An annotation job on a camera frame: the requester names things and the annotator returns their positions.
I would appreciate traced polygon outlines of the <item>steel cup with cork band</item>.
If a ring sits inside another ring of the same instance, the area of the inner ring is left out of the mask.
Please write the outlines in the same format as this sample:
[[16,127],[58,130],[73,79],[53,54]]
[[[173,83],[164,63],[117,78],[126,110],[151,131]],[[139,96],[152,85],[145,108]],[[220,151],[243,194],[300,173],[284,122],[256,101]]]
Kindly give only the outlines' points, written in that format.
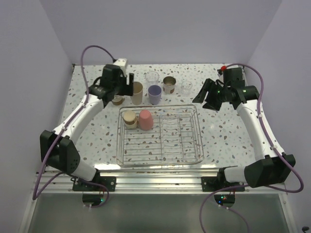
[[123,96],[115,96],[112,100],[112,104],[115,106],[121,105],[124,102],[125,98]]

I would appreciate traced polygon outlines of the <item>coral red plastic cup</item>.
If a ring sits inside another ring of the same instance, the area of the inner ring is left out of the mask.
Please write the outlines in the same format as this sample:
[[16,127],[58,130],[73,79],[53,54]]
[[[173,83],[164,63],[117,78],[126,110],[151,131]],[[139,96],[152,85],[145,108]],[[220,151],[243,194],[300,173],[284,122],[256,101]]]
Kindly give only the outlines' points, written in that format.
[[138,118],[139,127],[142,130],[150,130],[153,127],[154,121],[150,111],[142,110]]

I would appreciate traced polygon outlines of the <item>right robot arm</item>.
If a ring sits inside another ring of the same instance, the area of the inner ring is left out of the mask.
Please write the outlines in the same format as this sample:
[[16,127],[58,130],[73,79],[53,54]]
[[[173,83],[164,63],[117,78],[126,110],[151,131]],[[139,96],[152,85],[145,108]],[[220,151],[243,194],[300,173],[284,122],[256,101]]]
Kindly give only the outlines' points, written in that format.
[[223,66],[218,72],[223,80],[206,79],[193,102],[215,111],[225,102],[231,104],[247,129],[255,162],[219,169],[214,185],[226,191],[234,183],[255,188],[284,182],[295,165],[295,158],[286,154],[274,137],[262,109],[261,93],[255,86],[246,85],[240,67]]

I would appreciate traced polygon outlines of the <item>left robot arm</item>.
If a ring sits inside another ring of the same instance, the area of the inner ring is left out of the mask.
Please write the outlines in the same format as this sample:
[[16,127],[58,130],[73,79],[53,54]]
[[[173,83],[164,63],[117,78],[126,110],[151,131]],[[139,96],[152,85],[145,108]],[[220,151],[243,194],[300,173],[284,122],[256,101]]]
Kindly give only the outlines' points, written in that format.
[[75,146],[80,135],[116,95],[132,96],[134,75],[126,74],[127,59],[120,58],[103,67],[103,73],[87,88],[86,94],[70,116],[52,131],[40,135],[42,162],[68,175],[84,180],[89,190],[97,190],[101,178],[96,168],[81,159]]

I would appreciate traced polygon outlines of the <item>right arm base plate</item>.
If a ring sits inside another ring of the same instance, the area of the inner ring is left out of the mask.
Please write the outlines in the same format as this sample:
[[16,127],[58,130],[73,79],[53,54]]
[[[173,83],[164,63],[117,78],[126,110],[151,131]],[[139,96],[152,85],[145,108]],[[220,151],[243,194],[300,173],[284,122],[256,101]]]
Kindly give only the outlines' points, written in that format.
[[229,183],[227,181],[220,181],[217,177],[201,177],[201,186],[203,192],[214,192],[222,188],[234,187],[237,188],[232,189],[236,192],[243,192],[245,188],[242,187],[243,184],[240,183]]

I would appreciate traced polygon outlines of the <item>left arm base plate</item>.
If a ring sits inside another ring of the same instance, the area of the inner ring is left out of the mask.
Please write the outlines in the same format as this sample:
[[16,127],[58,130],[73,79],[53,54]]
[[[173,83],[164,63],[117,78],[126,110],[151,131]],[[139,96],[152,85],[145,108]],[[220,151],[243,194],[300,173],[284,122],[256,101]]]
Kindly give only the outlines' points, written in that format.
[[96,181],[91,182],[82,181],[78,178],[71,178],[70,180],[73,182],[72,190],[82,192],[104,191],[102,186],[109,192],[114,192],[117,183],[116,177],[113,176],[100,176]]

